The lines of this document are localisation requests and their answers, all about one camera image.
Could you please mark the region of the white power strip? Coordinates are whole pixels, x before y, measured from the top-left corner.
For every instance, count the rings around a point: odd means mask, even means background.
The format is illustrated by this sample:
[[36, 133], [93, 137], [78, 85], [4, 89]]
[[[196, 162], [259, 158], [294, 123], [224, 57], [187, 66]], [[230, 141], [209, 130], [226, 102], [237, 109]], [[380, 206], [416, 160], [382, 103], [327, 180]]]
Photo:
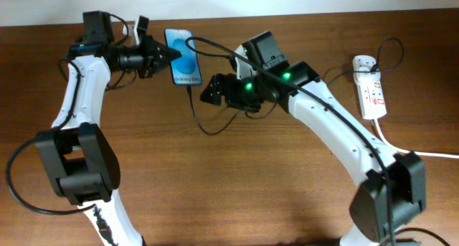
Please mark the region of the white power strip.
[[354, 74], [363, 119], [378, 119], [387, 114], [380, 79], [380, 72], [357, 72]]

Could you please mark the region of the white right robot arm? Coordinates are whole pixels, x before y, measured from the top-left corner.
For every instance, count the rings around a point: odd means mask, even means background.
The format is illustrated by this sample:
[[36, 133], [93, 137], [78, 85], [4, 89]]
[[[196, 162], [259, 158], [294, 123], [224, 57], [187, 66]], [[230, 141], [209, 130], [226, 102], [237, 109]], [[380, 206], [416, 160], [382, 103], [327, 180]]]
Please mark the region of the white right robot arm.
[[351, 229], [340, 245], [395, 245], [402, 226], [425, 211], [425, 163], [398, 153], [363, 127], [305, 62], [288, 63], [274, 36], [263, 32], [230, 52], [235, 74], [216, 74], [203, 102], [256, 113], [265, 101], [309, 127], [338, 158], [357, 185], [349, 207]]

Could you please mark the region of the blue Galaxy smartphone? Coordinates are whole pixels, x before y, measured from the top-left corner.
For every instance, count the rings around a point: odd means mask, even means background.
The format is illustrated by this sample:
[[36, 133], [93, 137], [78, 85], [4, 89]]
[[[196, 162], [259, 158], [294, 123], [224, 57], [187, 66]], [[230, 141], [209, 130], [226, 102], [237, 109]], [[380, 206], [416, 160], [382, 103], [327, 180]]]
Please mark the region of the blue Galaxy smartphone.
[[171, 61], [171, 75], [175, 85], [201, 85], [202, 75], [197, 54], [186, 45], [186, 40], [193, 36], [186, 29], [165, 29], [166, 45], [181, 53], [178, 59]]

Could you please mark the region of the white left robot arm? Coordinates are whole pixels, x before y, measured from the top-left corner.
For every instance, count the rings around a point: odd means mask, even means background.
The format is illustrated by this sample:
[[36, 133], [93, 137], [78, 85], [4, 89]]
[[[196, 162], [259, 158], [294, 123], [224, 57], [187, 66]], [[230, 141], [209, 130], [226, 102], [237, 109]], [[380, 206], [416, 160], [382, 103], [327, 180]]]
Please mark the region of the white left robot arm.
[[85, 33], [64, 58], [69, 77], [60, 112], [35, 146], [55, 194], [88, 217], [104, 245], [144, 245], [120, 198], [117, 156], [100, 129], [103, 97], [113, 72], [150, 78], [181, 54], [147, 34], [144, 16], [126, 29], [132, 45], [115, 42], [111, 18], [105, 11], [83, 14]]

